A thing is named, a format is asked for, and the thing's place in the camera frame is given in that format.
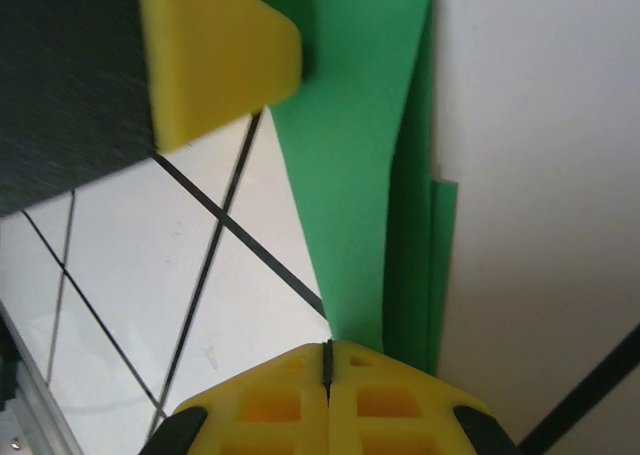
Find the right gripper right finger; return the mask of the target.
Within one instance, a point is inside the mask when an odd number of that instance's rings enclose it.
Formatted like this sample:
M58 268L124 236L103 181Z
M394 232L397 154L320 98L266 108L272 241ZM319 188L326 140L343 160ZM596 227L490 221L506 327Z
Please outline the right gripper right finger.
M349 341L327 342L329 455L518 455L488 406Z

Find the green cloth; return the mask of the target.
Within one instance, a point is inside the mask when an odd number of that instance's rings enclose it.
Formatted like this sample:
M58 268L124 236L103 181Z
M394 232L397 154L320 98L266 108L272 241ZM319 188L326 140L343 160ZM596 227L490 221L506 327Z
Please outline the green cloth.
M333 335L437 370L457 186L431 168L435 0L261 0L303 81L271 108Z

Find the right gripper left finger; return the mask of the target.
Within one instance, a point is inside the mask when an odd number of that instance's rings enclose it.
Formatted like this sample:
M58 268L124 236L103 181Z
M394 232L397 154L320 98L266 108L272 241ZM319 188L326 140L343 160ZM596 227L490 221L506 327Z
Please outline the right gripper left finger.
M309 343L202 391L144 455L329 455L330 344Z

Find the long aluminium base rail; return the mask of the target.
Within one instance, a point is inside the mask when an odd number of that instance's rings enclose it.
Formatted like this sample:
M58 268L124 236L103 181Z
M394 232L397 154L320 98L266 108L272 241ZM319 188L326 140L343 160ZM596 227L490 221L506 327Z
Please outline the long aluminium base rail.
M1 301L0 320L19 358L16 399L9 402L22 432L19 439L29 446L30 455L85 455Z

